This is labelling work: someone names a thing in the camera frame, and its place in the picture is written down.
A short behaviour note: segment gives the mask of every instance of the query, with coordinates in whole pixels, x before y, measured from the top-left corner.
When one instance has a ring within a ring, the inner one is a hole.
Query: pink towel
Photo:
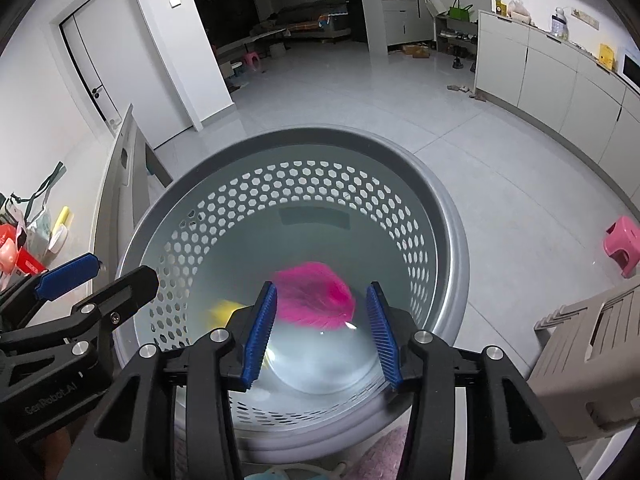
[[[343,480],[396,480],[407,429],[407,426],[401,426],[380,438]]]
[[[325,264],[280,270],[272,281],[278,289],[278,318],[284,321],[336,330],[353,319],[356,302],[349,286]]]

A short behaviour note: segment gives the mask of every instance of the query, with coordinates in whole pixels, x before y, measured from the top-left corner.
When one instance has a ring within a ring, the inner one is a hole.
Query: wall outlet
[[[591,27],[595,28],[596,30],[600,30],[600,22],[595,18],[592,18],[586,12],[583,12],[582,10],[578,10],[578,9],[571,9],[571,15],[574,18],[578,18],[579,20],[587,23],[588,25],[591,25]]]

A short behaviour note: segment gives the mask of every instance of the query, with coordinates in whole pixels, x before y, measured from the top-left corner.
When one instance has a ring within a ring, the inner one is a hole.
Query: white bag
[[[424,0],[424,3],[427,5],[427,10],[434,18],[448,10],[440,0]]]
[[[507,16],[511,16],[512,12],[517,12],[521,16],[531,16],[525,8],[522,0],[511,0],[507,5]]]

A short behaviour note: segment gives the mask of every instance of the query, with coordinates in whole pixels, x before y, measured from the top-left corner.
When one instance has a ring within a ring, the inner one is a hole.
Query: white tile floor
[[[447,84],[472,86],[469,62],[449,56],[370,57],[362,44],[294,44],[263,61],[232,94],[238,111],[158,148],[179,176],[211,153],[263,130],[338,124],[414,152],[452,195],[465,225],[471,282],[456,345],[503,347],[527,373],[540,345],[533,324],[561,304],[622,278],[604,231],[629,214],[580,160],[520,118]]]

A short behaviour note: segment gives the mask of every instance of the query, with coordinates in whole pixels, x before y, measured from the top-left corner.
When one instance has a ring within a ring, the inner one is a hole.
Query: gray basket rim
[[[137,225],[116,275],[135,269],[140,261],[130,254],[142,254],[156,226],[146,225],[153,214],[164,218],[177,202],[204,178],[236,160],[282,146],[320,144],[344,148],[369,156],[392,170],[416,194],[431,221],[434,234],[447,241],[438,247],[438,268],[442,270],[440,285],[436,287],[439,309],[433,309],[429,320],[432,332],[453,345],[466,309],[469,286],[469,257],[462,219],[441,181],[413,153],[398,144],[371,132],[332,124],[304,124],[271,130],[240,140],[210,155],[189,170],[165,190],[156,203],[145,212]],[[133,320],[130,319],[114,332],[114,348],[121,366],[124,366],[138,348]],[[401,415],[411,404],[409,396],[397,396],[390,387],[341,418],[313,426],[305,431],[287,431],[290,435],[260,437],[257,431],[238,431],[238,448],[242,458],[255,463],[284,463],[310,460],[352,446],[382,430]],[[176,421],[184,427],[184,410],[177,410]]]

